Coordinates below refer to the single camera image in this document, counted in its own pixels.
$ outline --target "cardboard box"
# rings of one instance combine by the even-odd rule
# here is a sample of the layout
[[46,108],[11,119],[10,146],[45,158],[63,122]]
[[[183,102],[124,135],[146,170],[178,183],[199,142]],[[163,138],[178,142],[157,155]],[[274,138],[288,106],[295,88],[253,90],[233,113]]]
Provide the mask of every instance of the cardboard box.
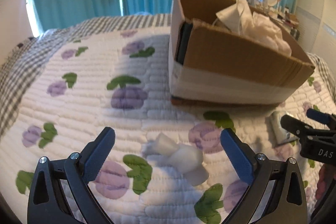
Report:
[[[169,86],[177,98],[215,104],[274,105],[314,72],[303,49],[281,26],[292,56],[213,26],[216,13],[235,0],[174,0]],[[251,12],[261,11],[252,8]]]

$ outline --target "silver screw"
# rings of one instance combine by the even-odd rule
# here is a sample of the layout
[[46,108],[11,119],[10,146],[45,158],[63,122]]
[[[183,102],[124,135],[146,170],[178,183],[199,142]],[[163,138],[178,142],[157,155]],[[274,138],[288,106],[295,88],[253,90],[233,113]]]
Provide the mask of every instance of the silver screw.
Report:
[[47,157],[42,157],[42,158],[40,158],[40,160],[39,160],[39,162],[40,163],[45,163],[47,161]]
[[295,163],[296,163],[296,159],[294,159],[294,158],[289,158],[289,162],[290,162],[291,164],[295,164]]
[[257,157],[258,157],[259,160],[265,160],[266,159],[266,156],[263,153],[259,153],[257,155]]
[[77,153],[77,152],[73,152],[73,153],[70,155],[70,158],[73,159],[73,160],[77,159],[78,157],[79,157],[79,153]]

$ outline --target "small box on desk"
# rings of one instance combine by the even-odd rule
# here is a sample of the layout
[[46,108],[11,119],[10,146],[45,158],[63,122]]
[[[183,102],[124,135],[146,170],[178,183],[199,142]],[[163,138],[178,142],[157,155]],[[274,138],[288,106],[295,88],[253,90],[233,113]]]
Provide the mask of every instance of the small box on desk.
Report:
[[307,54],[282,27],[291,57],[213,26],[216,13],[235,3],[174,0],[169,43],[173,104],[276,105],[314,72]]

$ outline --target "quilted bedspread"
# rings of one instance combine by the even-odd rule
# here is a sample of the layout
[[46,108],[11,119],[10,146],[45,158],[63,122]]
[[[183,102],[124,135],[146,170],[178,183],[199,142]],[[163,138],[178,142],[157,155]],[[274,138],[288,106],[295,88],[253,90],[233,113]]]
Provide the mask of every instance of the quilted bedspread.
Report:
[[[246,189],[219,143],[225,127],[270,159],[295,157],[312,213],[321,164],[300,157],[297,142],[275,148],[268,118],[275,109],[173,106],[168,42],[169,27],[117,31],[70,41],[51,57],[0,142],[0,192],[23,223],[38,159],[63,159],[81,151],[106,126],[115,130],[115,146],[89,186],[115,224],[223,221]],[[336,113],[317,71],[277,110],[323,128],[306,117],[311,107]],[[177,143],[197,144],[209,179],[192,187],[164,164],[163,156],[146,154],[146,145],[160,133]],[[68,185],[63,187],[75,217],[84,221]],[[214,206],[204,204],[205,199]]]

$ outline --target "blue gripper pad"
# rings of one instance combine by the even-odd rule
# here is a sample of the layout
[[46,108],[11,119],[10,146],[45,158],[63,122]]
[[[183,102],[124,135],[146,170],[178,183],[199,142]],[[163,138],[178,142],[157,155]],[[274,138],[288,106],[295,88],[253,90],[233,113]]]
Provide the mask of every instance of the blue gripper pad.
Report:
[[254,179],[253,166],[228,130],[224,129],[222,131],[220,135],[220,143],[229,157],[233,168],[236,170],[238,177],[243,182],[251,185]]
[[330,122],[328,114],[319,112],[312,108],[307,110],[307,117],[322,124],[328,124]]
[[98,137],[86,145],[82,152],[89,153],[84,163],[83,180],[87,184],[94,181],[109,155],[116,140],[115,132],[112,128],[105,127]]

